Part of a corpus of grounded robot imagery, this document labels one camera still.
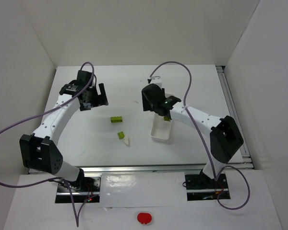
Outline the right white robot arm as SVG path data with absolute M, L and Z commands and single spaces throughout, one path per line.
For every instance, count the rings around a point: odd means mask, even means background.
M 209 115 L 175 96 L 165 96 L 165 90 L 156 84 L 142 89 L 143 110 L 155 112 L 159 116 L 184 123 L 195 128 L 202 141 L 209 138 L 208 163 L 201 171 L 205 180 L 218 180 L 222 170 L 244 143 L 239 128 L 231 116 L 223 118 Z

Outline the small green lego cube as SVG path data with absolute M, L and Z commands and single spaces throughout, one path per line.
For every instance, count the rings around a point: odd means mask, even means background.
M 164 117 L 164 120 L 170 122 L 170 121 L 171 121 L 171 118 L 170 118 L 170 117 Z

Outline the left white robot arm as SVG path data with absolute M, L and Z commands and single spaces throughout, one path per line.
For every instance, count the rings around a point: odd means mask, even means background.
M 19 140 L 24 167 L 60 177 L 77 191 L 94 180 L 85 177 L 81 168 L 65 162 L 57 144 L 76 111 L 108 105 L 104 84 L 93 83 L 92 76 L 91 72 L 79 70 L 77 78 L 61 88 L 54 110 L 44 122 Z

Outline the long green lego brick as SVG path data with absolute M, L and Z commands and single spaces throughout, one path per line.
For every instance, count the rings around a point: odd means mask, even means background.
M 112 116 L 110 118 L 111 123 L 121 123 L 123 122 L 122 116 Z

